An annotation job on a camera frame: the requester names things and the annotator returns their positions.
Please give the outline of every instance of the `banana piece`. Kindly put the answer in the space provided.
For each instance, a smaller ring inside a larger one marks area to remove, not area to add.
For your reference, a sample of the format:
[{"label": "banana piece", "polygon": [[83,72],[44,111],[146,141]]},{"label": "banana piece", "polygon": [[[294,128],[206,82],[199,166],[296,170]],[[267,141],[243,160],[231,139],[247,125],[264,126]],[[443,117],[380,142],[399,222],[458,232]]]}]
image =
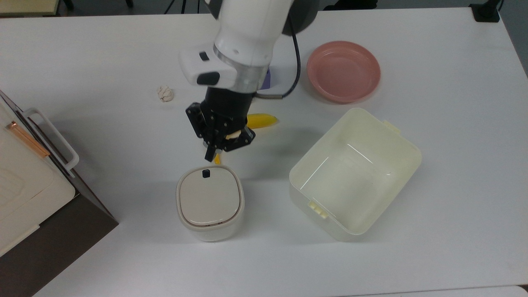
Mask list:
[{"label": "banana piece", "polygon": [[277,122],[277,118],[269,114],[248,115],[248,128],[258,129],[271,126]]}]

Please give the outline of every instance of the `pink plate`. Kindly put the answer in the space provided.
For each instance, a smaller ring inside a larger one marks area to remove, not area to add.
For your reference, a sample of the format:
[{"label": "pink plate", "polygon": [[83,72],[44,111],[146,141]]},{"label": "pink plate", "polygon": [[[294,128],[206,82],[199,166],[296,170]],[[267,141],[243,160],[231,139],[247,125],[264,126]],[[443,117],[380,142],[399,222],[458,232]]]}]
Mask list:
[{"label": "pink plate", "polygon": [[308,78],[325,98],[351,103],[368,96],[380,82],[374,55],[359,44],[332,41],[319,46],[306,65]]}]

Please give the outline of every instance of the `white table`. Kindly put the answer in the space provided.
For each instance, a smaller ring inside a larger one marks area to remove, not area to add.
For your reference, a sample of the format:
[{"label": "white table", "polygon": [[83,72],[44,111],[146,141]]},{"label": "white table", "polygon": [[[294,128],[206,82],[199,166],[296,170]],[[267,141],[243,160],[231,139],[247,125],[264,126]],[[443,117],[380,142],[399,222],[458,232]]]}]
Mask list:
[{"label": "white table", "polygon": [[[469,8],[320,12],[299,34],[303,63],[350,40],[378,59],[373,96],[334,105],[305,71],[283,101],[251,113],[279,124],[223,155],[242,179],[243,229],[202,243],[180,224],[180,176],[206,164],[184,115],[182,47],[211,40],[209,15],[0,20],[0,88],[36,106],[81,155],[78,171],[120,225],[37,296],[338,296],[528,283],[528,80],[502,22]],[[273,91],[295,74],[275,47]],[[176,98],[157,99],[169,85]],[[289,200],[288,172],[348,109],[402,130],[423,162],[361,240],[338,243]]]},{"label": "white table", "polygon": [[528,293],[519,286],[481,287],[460,290],[441,290],[381,295],[363,295],[358,297],[526,297]]}]

